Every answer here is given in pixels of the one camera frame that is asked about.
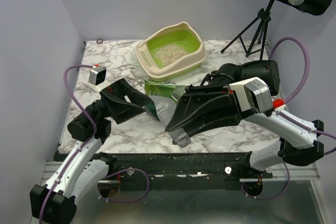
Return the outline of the clear plastic litter scoop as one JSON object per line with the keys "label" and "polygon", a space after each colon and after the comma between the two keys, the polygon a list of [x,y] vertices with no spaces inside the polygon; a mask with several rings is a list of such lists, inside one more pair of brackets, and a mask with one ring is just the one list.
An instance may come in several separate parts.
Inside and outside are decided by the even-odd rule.
{"label": "clear plastic litter scoop", "polygon": [[180,148],[185,148],[191,144],[189,135],[182,128],[169,132],[169,136],[172,139],[172,143]]}

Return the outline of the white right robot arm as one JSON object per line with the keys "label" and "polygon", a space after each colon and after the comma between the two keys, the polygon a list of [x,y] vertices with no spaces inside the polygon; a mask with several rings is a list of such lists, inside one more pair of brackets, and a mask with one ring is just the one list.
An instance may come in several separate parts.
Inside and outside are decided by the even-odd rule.
{"label": "white right robot arm", "polygon": [[199,86],[185,88],[165,129],[183,129],[194,136],[247,121],[273,132],[279,140],[249,153],[241,165],[246,177],[280,163],[310,165],[324,156],[324,146],[317,140],[323,123],[287,112],[283,100],[274,100],[279,85],[278,64],[273,60],[226,63],[208,73]]}

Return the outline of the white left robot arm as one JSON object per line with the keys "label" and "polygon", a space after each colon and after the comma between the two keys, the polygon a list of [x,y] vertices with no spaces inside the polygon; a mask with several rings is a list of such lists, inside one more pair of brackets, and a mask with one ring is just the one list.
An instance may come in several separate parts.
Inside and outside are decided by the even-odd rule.
{"label": "white left robot arm", "polygon": [[30,191],[33,217],[40,223],[71,223],[83,197],[102,178],[112,179],[117,166],[114,157],[96,151],[111,133],[111,122],[121,124],[145,111],[150,97],[122,78],[114,83],[90,81],[100,99],[88,105],[67,126],[76,140],[57,171]]}

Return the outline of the green cat litter bag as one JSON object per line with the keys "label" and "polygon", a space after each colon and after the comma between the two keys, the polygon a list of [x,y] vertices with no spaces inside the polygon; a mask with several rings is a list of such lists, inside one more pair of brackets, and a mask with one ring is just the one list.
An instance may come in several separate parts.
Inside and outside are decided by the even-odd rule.
{"label": "green cat litter bag", "polygon": [[185,87],[185,85],[166,84],[148,80],[144,82],[145,94],[154,103],[154,105],[149,105],[148,109],[153,116],[156,116],[160,120],[164,128],[166,128],[171,120],[179,99],[185,93]]}

